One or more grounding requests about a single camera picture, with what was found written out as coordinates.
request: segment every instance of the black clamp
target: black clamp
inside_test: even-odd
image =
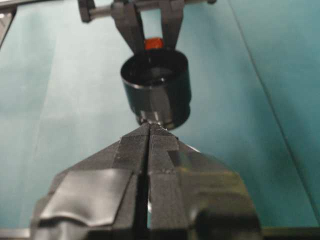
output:
[[[145,49],[145,35],[140,12],[152,9],[161,11],[163,45],[175,49],[183,20],[185,4],[204,0],[139,0],[114,1],[111,5],[95,7],[94,0],[78,0],[81,19],[85,23],[99,17],[112,16],[116,28],[133,53]]]

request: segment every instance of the teal surface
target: teal surface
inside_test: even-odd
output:
[[[320,1],[187,6],[189,120],[173,133],[243,177],[264,226],[318,226]],[[159,11],[143,14],[160,34]],[[120,79],[131,52],[74,0],[19,7],[0,50],[0,227],[27,227],[53,176],[137,124]]]

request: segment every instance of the black cylinder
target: black cylinder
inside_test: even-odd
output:
[[[139,124],[173,129],[188,119],[191,89],[188,59],[183,53],[165,48],[145,50],[123,64],[121,76]]]

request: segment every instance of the black plastic cap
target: black plastic cap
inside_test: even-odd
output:
[[[166,129],[189,117],[191,89],[187,57],[172,49],[151,49],[135,54],[121,68],[131,110],[139,124]]]

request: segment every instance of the table surface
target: table surface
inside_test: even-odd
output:
[[[188,5],[191,115],[172,131],[239,172],[263,226],[320,223],[320,1]],[[147,37],[160,12],[142,14]],[[135,129],[120,78],[132,55],[77,1],[18,7],[0,50],[0,228],[27,227],[54,175]]]

